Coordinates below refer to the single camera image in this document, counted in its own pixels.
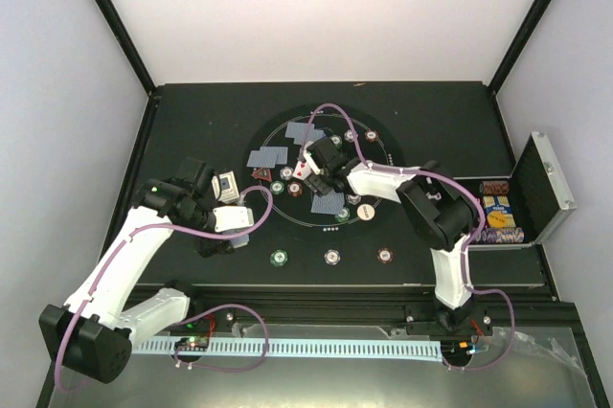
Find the dealt card bottom player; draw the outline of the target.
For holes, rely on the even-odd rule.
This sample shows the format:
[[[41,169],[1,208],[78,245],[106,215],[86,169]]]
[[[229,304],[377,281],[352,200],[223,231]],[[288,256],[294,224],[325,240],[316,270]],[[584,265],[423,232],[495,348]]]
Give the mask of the dealt card bottom player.
[[[317,215],[339,215],[345,207],[345,195],[330,192],[326,195],[315,194],[310,211]]]

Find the dealt card player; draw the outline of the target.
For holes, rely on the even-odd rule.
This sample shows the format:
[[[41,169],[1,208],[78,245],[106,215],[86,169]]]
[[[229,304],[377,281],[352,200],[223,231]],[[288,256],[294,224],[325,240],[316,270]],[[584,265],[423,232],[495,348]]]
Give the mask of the dealt card player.
[[[261,147],[260,153],[265,167],[275,168],[287,164],[287,147]]]
[[[302,141],[313,129],[314,125],[310,123],[288,122],[285,127],[284,137]]]
[[[345,207],[345,195],[330,192],[326,195],[315,194],[310,211],[317,215],[339,215]]]

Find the green chip stack source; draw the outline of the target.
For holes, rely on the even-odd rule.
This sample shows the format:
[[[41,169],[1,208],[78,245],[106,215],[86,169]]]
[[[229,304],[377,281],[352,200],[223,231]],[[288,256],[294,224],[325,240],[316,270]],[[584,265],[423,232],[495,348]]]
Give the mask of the green chip stack source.
[[[275,250],[270,255],[269,260],[270,260],[270,263],[273,266],[275,266],[275,267],[282,267],[288,261],[288,254],[285,252],[285,250]]]

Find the red triangular button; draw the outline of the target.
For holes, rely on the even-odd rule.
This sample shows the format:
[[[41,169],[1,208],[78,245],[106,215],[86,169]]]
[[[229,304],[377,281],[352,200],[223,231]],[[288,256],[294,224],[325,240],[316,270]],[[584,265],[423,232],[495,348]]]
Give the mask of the red triangular button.
[[[260,180],[260,181],[265,181],[270,183],[272,181],[272,176],[271,176],[271,169],[269,168],[259,168],[253,171],[253,173],[251,174],[251,176],[254,179]]]

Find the brown chips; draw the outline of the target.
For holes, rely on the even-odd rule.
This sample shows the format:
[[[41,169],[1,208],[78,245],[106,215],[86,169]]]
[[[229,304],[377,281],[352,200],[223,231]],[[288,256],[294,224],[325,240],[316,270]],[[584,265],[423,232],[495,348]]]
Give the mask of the brown chips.
[[[374,130],[367,130],[365,132],[365,139],[368,142],[375,142],[378,139],[378,134],[376,131]]]
[[[287,186],[287,192],[292,197],[298,197],[303,193],[303,186],[298,182],[291,182]]]

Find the brown orange chip stack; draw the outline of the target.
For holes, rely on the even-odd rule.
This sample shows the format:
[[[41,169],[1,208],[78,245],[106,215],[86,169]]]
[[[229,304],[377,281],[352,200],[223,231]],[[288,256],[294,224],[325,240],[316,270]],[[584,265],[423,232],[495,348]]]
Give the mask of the brown orange chip stack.
[[[381,248],[377,251],[377,259],[383,264],[388,264],[394,260],[394,254],[387,248]]]

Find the green chips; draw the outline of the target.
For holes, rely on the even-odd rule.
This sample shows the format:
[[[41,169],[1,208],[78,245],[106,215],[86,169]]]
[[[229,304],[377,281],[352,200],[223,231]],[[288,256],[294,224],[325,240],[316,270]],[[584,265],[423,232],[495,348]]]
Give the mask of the green chips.
[[[284,183],[282,181],[274,181],[270,184],[270,191],[274,195],[279,195],[284,192]]]
[[[333,135],[330,137],[336,147],[342,146],[342,139],[339,136]]]
[[[337,222],[344,223],[350,219],[350,216],[351,216],[350,210],[347,208],[343,208],[339,214],[334,216],[334,218],[336,219]]]

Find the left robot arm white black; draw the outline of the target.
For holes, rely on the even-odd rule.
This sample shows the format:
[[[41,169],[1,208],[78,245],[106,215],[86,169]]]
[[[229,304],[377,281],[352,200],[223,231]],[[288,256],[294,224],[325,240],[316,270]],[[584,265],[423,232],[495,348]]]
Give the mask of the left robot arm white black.
[[[235,236],[253,223],[239,202],[233,172],[217,173],[193,158],[186,159],[174,177],[144,184],[87,279],[62,306],[48,305],[39,316],[57,388],[64,387],[63,369],[112,382],[132,351],[158,332],[175,323],[184,330],[204,323],[205,306],[179,281],[137,306],[125,304],[155,254],[175,233],[197,237],[196,252],[203,258],[233,252]]]

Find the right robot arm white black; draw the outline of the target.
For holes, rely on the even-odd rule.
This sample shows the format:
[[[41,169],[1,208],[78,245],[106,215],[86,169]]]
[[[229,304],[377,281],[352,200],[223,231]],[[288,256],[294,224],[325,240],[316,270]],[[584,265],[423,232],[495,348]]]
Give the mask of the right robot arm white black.
[[[459,333],[469,324],[474,287],[467,251],[485,218],[475,198],[446,176],[439,163],[407,169],[351,159],[332,140],[322,138],[302,148],[294,175],[319,196],[338,192],[401,205],[432,255],[433,321],[447,334]]]

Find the dealt card top player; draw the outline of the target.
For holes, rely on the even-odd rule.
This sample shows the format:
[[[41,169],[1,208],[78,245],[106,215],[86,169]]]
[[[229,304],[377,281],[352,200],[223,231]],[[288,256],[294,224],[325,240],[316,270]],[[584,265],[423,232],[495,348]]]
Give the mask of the dealt card top player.
[[[313,129],[314,125],[310,123],[288,122],[285,127],[284,137],[302,141]]]

